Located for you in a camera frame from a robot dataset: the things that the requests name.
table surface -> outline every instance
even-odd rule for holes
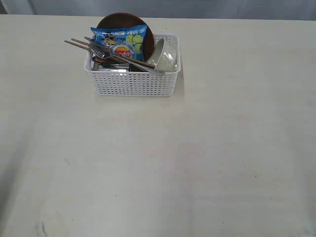
[[[169,98],[103,97],[63,43],[102,17],[0,15],[0,236],[293,237],[316,227],[316,22],[144,19]]]

wooden plate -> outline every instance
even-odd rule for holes
[[[111,15],[104,17],[98,24],[97,28],[117,29],[117,28],[128,28],[128,27],[143,25],[143,24],[146,24],[146,23],[137,16],[134,16],[129,13],[118,12],[118,13],[113,13]],[[153,32],[151,31],[149,26],[147,26],[147,31],[144,38],[143,46],[144,46],[144,57],[145,57],[145,60],[147,60],[152,55],[154,51],[154,47],[155,47]]]

white plastic basket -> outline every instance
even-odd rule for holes
[[[177,66],[173,73],[157,77],[143,72],[92,71],[92,53],[88,53],[84,69],[92,79],[96,92],[110,96],[167,97],[173,94],[177,76],[181,70],[179,38],[175,34],[155,34],[155,43],[165,38],[177,50]]]

blue snack packet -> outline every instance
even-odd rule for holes
[[[99,29],[91,27],[98,44],[125,57],[144,61],[143,41],[147,25],[120,29]]]

lime illustration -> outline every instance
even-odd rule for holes
[[[136,53],[142,53],[142,44],[138,43],[134,46],[135,52]]]
[[[126,43],[128,44],[133,44],[133,35],[129,35],[126,37]]]
[[[133,38],[133,43],[137,44],[137,43],[142,43],[143,42],[143,37],[141,35],[135,35]]]

